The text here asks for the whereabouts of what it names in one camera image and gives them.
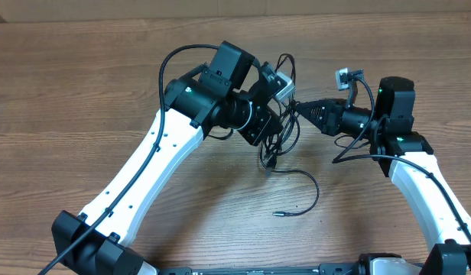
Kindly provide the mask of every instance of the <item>beige wall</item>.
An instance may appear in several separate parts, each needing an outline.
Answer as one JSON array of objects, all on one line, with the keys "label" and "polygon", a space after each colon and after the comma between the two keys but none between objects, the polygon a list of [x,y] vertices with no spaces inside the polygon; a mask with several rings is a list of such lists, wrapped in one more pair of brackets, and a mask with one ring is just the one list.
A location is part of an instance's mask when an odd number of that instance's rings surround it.
[{"label": "beige wall", "polygon": [[7,22],[471,11],[471,0],[0,0]]}]

